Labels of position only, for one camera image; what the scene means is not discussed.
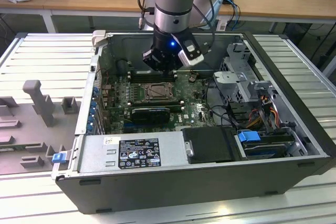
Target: white label sticker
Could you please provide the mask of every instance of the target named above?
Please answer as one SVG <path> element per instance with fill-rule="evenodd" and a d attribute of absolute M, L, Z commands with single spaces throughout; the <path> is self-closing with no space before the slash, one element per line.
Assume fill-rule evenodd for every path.
<path fill-rule="evenodd" d="M 187 46 L 187 49 L 188 49 L 189 52 L 192 52 L 192 51 L 195 50 L 195 47 L 194 47 L 194 45 L 190 45 L 190 46 Z"/>
<path fill-rule="evenodd" d="M 104 144 L 119 144 L 120 138 L 119 136 L 104 137 Z"/>
<path fill-rule="evenodd" d="M 13 148 L 3 148 L 3 149 L 0 149 L 0 152 L 13 152 L 14 149 Z"/>

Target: black plastic cover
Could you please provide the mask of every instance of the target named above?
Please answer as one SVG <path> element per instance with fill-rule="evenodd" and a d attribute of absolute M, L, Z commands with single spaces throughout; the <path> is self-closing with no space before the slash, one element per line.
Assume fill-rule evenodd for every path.
<path fill-rule="evenodd" d="M 182 130 L 185 142 L 190 142 L 194 156 L 190 164 L 240 161 L 241 155 L 231 127 L 198 127 Z"/>

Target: power supply label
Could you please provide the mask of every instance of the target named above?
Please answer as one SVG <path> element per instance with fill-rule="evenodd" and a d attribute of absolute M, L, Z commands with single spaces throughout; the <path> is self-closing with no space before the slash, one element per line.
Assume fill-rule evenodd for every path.
<path fill-rule="evenodd" d="M 161 166 L 159 139 L 137 139 L 119 141 L 120 169 Z"/>

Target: aluminum profile table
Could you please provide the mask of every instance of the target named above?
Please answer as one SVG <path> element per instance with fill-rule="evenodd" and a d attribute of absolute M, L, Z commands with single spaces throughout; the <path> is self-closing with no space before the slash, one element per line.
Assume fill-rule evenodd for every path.
<path fill-rule="evenodd" d="M 43 37 L 47 40 L 54 39 L 58 41 L 53 47 L 58 45 L 67 45 L 69 36 L 90 37 L 89 34 L 77 35 L 36 35 L 29 34 L 26 38 L 38 39 L 40 50 L 44 45 Z M 334 87 L 323 77 L 323 75 L 313 65 L 309 64 L 306 57 L 288 40 L 281 39 L 278 36 L 256 36 L 264 49 L 272 57 L 278 68 L 283 72 L 304 102 L 315 113 L 319 122 L 329 132 L 331 136 L 334 130 L 334 119 L 332 116 Z M 4 68 L 11 56 L 18 54 L 29 54 L 32 49 L 22 46 L 24 39 L 15 39 L 9 49 L 0 58 L 0 70 Z M 58 60 L 62 61 L 65 54 L 73 54 L 76 57 L 78 52 L 64 52 L 74 49 L 62 49 L 68 46 L 59 47 Z M 81 54 L 91 53 L 91 47 L 82 45 L 79 48 L 83 50 Z M 6 65 L 5 72 L 0 75 L 7 78 L 7 71 L 13 70 L 13 66 Z M 320 100 L 326 100 L 329 103 L 330 112 L 327 113 Z M 274 195 L 267 197 L 254 197 L 246 199 L 234 199 L 226 201 L 209 202 L 203 204 L 192 204 L 185 206 L 173 206 L 164 208 L 153 208 L 145 210 L 134 210 L 125 212 L 116 212 L 100 215 L 83 215 L 76 206 L 67 198 L 65 194 L 56 186 L 50 178 L 50 173 L 34 173 L 22 175 L 0 176 L 0 223 L 336 223 L 336 169 L 333 168 L 320 176 L 311 176 L 283 195 Z"/>
<path fill-rule="evenodd" d="M 32 103 L 23 92 L 26 80 L 40 80 L 43 95 L 81 101 L 91 57 L 92 34 L 27 34 L 15 38 L 0 58 L 0 96 Z"/>
<path fill-rule="evenodd" d="M 274 64 L 336 143 L 336 88 L 289 40 L 278 35 L 256 35 Z M 268 80 L 260 64 L 257 69 Z"/>

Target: motherboard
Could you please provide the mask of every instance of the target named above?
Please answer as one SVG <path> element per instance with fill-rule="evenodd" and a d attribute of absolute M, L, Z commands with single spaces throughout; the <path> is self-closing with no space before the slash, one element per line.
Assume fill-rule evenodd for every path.
<path fill-rule="evenodd" d="M 173 79 L 163 81 L 112 76 L 105 83 L 103 104 L 109 134 L 215 126 L 205 105 L 207 80 L 196 73 L 177 73 Z"/>

